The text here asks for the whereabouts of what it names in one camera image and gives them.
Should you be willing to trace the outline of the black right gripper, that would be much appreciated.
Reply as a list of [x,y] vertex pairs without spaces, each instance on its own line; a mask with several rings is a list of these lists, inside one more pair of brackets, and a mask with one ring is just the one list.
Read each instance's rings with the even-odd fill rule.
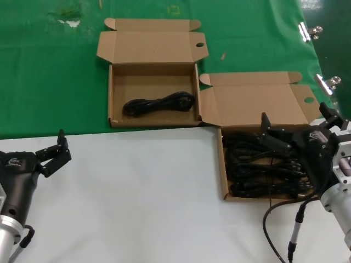
[[334,126],[347,129],[348,120],[324,102],[320,103],[319,110],[325,118],[319,127],[305,127],[294,132],[287,128],[272,127],[267,114],[263,112],[260,141],[283,156],[289,156],[293,146],[313,187],[318,192],[325,192],[338,183],[332,172],[332,152],[327,147],[331,135],[328,129]]

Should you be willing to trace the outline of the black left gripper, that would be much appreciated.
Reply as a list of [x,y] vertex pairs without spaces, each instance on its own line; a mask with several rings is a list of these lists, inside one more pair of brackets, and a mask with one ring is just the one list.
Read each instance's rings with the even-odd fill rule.
[[1,152],[1,186],[6,198],[1,215],[26,220],[39,174],[46,178],[72,160],[67,138],[59,130],[56,145],[32,152]]

